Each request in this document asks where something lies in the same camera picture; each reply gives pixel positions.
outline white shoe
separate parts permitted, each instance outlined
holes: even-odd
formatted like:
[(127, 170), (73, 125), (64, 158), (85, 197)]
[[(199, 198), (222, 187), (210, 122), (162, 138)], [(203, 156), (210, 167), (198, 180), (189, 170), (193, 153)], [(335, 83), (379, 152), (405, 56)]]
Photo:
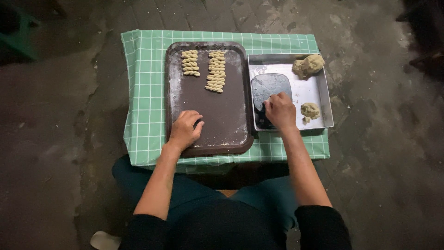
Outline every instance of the white shoe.
[(117, 236), (112, 236), (103, 231), (97, 231), (89, 243), (98, 250), (117, 250), (122, 239)]

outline dirty floor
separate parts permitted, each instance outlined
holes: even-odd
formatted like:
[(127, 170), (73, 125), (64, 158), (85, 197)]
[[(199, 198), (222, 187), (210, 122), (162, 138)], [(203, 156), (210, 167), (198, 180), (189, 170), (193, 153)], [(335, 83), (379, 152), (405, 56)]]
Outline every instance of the dirty floor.
[[(119, 34), (137, 28), (314, 34), (335, 120), (331, 158), (316, 167), (354, 248), (444, 247), (441, 83), (408, 66), (400, 1), (60, 4), (68, 18), (34, 34), (42, 60), (0, 68), (0, 248), (90, 249), (95, 231), (122, 233), (131, 209), (110, 170), (126, 150)], [(288, 248), (297, 241), (292, 231)]]

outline person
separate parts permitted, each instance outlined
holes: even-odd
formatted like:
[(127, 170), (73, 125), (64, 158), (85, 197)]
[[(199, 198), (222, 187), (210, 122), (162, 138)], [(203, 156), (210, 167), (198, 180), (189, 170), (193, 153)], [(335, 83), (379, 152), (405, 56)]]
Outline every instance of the person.
[(301, 249), (351, 249), (348, 229), (316, 173), (296, 127), (296, 108), (281, 92), (265, 101), (266, 117), (280, 131), (289, 177), (243, 187), (230, 198), (174, 174), (181, 152), (204, 129), (196, 111), (172, 125), (154, 171), (113, 166), (118, 185), (137, 204), (119, 249), (286, 249), (286, 232), (297, 226)]

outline tablecloth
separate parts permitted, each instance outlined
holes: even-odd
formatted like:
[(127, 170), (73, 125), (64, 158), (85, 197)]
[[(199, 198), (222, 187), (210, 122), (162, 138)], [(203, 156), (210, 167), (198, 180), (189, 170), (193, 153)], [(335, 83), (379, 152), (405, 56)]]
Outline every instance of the tablecloth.
[[(247, 54), (319, 53), (314, 35), (133, 30), (121, 34), (130, 91), (124, 140), (131, 164), (153, 169), (165, 143), (164, 60), (166, 49), (178, 41), (235, 41)], [(312, 159), (329, 158), (327, 129), (303, 131)], [(179, 159), (177, 172), (220, 173), (240, 162), (286, 161), (278, 133), (260, 132), (241, 155)]]

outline baking tray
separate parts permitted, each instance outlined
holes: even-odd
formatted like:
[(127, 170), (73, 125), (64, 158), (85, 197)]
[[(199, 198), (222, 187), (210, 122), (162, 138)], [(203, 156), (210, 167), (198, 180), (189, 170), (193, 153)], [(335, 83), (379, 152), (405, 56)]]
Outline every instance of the baking tray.
[[(292, 66), (296, 59), (302, 60), (312, 54), (250, 54), (248, 55), (248, 68), (250, 80), (256, 75), (264, 73), (279, 73), (288, 77), (293, 94), (293, 103), (296, 106), (296, 126), (300, 130), (321, 129), (333, 127), (333, 114), (330, 105), (329, 88), (324, 68), (313, 74), (307, 80), (299, 80), (293, 73)], [(316, 103), (321, 116), (304, 124), (301, 114), (301, 105), (306, 102)], [(253, 123), (256, 131), (276, 131), (259, 127), (259, 112), (252, 105)]]
[[(184, 76), (181, 52), (198, 51), (200, 76)], [(208, 53), (226, 51), (226, 81), (222, 93), (205, 89)], [(236, 42), (176, 42), (165, 55), (166, 141), (183, 110), (196, 110), (205, 122), (200, 138), (182, 157), (244, 153), (253, 144), (251, 90), (245, 49)]]

